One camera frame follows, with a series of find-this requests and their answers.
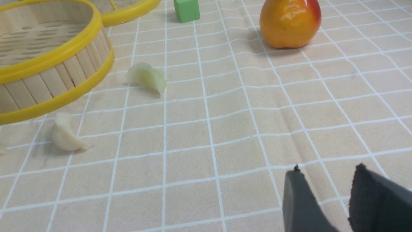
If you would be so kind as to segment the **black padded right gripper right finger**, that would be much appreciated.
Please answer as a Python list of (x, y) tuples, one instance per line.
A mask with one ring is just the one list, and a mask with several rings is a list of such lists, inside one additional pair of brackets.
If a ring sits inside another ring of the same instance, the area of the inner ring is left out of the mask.
[(410, 232), (411, 191), (360, 163), (352, 181), (349, 224), (354, 232)]

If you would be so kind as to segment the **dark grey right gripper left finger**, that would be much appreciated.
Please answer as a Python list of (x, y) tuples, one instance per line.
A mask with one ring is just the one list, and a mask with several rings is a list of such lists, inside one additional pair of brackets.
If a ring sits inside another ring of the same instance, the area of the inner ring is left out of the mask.
[(286, 232), (338, 231), (323, 214), (298, 165), (285, 173), (282, 213)]

